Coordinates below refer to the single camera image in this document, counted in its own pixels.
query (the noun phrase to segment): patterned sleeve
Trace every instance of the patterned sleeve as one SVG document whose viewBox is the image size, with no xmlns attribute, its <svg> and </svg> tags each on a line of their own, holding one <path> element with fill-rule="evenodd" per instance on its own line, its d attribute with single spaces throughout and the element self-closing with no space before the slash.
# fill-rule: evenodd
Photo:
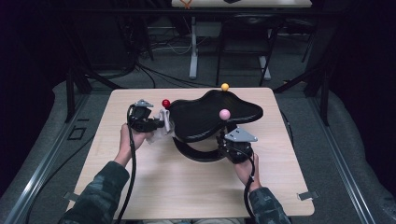
<svg viewBox="0 0 396 224">
<path fill-rule="evenodd" d="M 250 192 L 249 199 L 260 224 L 291 224 L 282 205 L 268 188 L 259 188 Z"/>
<path fill-rule="evenodd" d="M 59 223 L 111 223 L 128 179 L 129 173 L 125 168 L 110 161 L 82 191 L 73 208 Z"/>
</svg>

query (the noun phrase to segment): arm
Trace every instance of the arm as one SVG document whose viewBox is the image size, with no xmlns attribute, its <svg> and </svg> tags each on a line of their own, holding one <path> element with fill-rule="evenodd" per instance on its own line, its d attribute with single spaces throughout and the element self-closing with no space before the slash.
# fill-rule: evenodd
<svg viewBox="0 0 396 224">
<path fill-rule="evenodd" d="M 133 132 L 135 148 L 138 149 L 149 135 Z M 132 156 L 129 144 L 128 126 L 123 124 L 118 155 L 94 177 L 59 223 L 111 223 L 119 206 L 122 189 L 129 179 L 129 173 L 125 170 Z"/>
<path fill-rule="evenodd" d="M 288 217 L 283 211 L 282 205 L 268 188 L 262 186 L 259 173 L 259 156 L 254 154 L 254 182 L 249 188 L 249 200 L 253 209 L 256 223 L 290 224 Z M 250 161 L 244 161 L 234 166 L 239 179 L 246 185 L 251 172 Z"/>
</svg>

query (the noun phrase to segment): light wooden tabletop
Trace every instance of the light wooden tabletop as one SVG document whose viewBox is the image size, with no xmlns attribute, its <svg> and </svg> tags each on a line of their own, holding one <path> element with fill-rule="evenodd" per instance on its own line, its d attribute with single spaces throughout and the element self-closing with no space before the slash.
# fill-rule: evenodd
<svg viewBox="0 0 396 224">
<path fill-rule="evenodd" d="M 150 117 L 162 109 L 162 100 L 193 100 L 210 89 L 116 90 L 111 93 L 96 136 L 81 171 L 75 193 L 80 194 L 93 177 L 115 158 L 119 151 L 120 126 L 126 121 L 129 105 L 145 99 L 154 105 Z M 288 216 L 310 216 L 311 201 L 300 201 L 298 193 L 307 187 L 279 112 L 275 96 L 267 88 L 230 88 L 240 99 L 259 105 L 263 117 L 240 125 L 257 136 L 252 143 L 260 156 L 260 178 L 279 199 Z M 213 139 L 199 144 L 213 145 Z M 222 159 L 214 162 L 192 161 L 179 153 L 171 136 L 153 144 L 145 142 L 136 152 L 136 180 L 124 219 L 171 219 L 248 217 L 243 201 L 244 186 L 233 165 Z M 131 173 L 131 163 L 127 165 Z M 122 207 L 129 182 L 120 200 Z"/>
<path fill-rule="evenodd" d="M 180 0 L 172 0 L 173 7 L 184 7 Z M 190 7 L 311 7 L 310 0 L 241 0 L 232 4 L 223 0 L 192 0 Z"/>
</svg>

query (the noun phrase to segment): gray floor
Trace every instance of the gray floor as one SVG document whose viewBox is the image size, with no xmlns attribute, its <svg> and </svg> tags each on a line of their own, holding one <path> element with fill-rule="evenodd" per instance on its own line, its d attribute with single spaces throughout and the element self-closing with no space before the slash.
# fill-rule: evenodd
<svg viewBox="0 0 396 224">
<path fill-rule="evenodd" d="M 305 64 L 301 63 L 301 59 L 306 46 L 305 38 L 306 36 L 282 36 L 277 40 L 274 56 L 269 67 L 273 78 L 265 83 L 266 87 L 274 89 L 282 85 L 283 80 L 296 77 L 304 71 Z M 214 85 L 216 74 L 215 49 L 216 39 L 206 39 L 201 43 L 198 78 L 194 82 Z M 185 51 L 185 49 L 175 50 L 178 52 Z M 140 62 L 171 77 L 191 81 L 188 79 L 190 54 L 190 51 L 179 55 L 171 49 L 158 49 L 154 51 L 154 61 L 140 59 Z M 246 61 L 246 63 L 252 64 L 256 62 L 255 59 Z M 259 77 L 246 77 L 246 75 L 256 76 L 260 72 L 240 70 L 237 72 L 241 73 L 221 77 L 220 83 L 228 82 L 231 88 L 258 86 Z M 179 86 L 162 78 L 152 76 L 155 79 L 156 88 L 179 88 Z M 128 76 L 111 80 L 130 89 L 153 87 L 148 75 L 140 70 L 135 70 Z M 167 78 L 167 80 L 185 86 L 170 78 Z M 21 196 L 46 155 L 54 149 L 59 151 L 54 156 L 54 162 L 47 171 L 47 174 L 50 174 L 96 132 L 106 107 L 110 89 L 95 80 L 91 80 L 91 84 L 93 86 L 92 94 L 85 96 L 77 92 L 80 105 L 78 113 L 74 121 L 66 125 L 64 124 L 66 118 L 65 84 L 61 83 L 54 88 L 56 101 L 49 119 L 25 164 L 0 200 L 0 223 L 5 223 L 6 220 L 15 220 L 14 217 L 19 213 L 16 208 L 23 208 Z M 372 216 L 368 221 L 364 221 L 364 218 L 361 217 L 359 209 L 357 209 L 359 204 L 356 205 L 351 200 L 351 191 L 348 190 L 347 182 L 340 175 L 340 169 L 336 165 L 337 159 L 334 157 L 332 144 L 325 132 L 327 129 L 323 129 L 321 121 L 318 119 L 317 99 L 304 97 L 302 93 L 304 85 L 304 83 L 298 84 L 294 88 L 276 95 L 279 108 L 289 120 L 294 149 L 308 189 L 315 190 L 319 194 L 319 197 L 314 200 L 315 214 L 311 217 L 293 217 L 293 223 L 396 223 L 396 219 L 387 213 L 389 210 L 387 208 L 394 206 L 394 201 L 378 183 L 372 169 L 365 162 L 364 147 L 355 124 L 344 109 L 342 102 L 331 94 L 329 105 L 330 127 L 328 131 L 336 140 L 336 144 L 343 158 L 345 158 L 347 168 L 359 187 L 363 202 L 366 203 Z M 76 128 L 85 130 L 79 140 L 73 140 L 78 137 Z M 60 138 L 61 133 L 64 133 L 63 139 Z M 73 191 L 88 153 L 89 145 L 85 146 L 44 187 L 35 202 L 30 215 L 30 223 L 56 223 L 60 218 L 67 206 L 67 201 L 62 196 L 66 191 Z"/>
</svg>

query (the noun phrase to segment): human hand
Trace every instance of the human hand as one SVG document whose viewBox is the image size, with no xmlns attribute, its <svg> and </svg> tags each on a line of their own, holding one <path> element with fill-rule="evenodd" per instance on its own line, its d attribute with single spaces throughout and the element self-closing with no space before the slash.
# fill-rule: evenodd
<svg viewBox="0 0 396 224">
<path fill-rule="evenodd" d="M 250 184 L 250 188 L 248 190 L 249 192 L 262 187 L 262 184 L 260 183 L 260 173 L 259 173 L 259 156 L 256 153 L 254 153 L 251 159 L 253 159 L 254 161 L 255 171 L 254 171 L 254 181 Z M 237 163 L 234 165 L 234 168 L 239 179 L 242 181 L 244 185 L 246 185 L 251 175 L 251 169 L 252 169 L 250 160 Z"/>
<path fill-rule="evenodd" d="M 140 146 L 142 146 L 145 139 L 151 137 L 152 135 L 153 133 L 138 133 L 137 131 L 132 129 L 132 137 L 134 139 L 135 150 L 138 150 Z M 122 124 L 120 130 L 119 154 L 117 154 L 117 157 L 114 159 L 114 161 L 125 167 L 131 158 L 132 158 L 132 153 L 131 153 L 128 125 L 124 123 Z"/>
</svg>

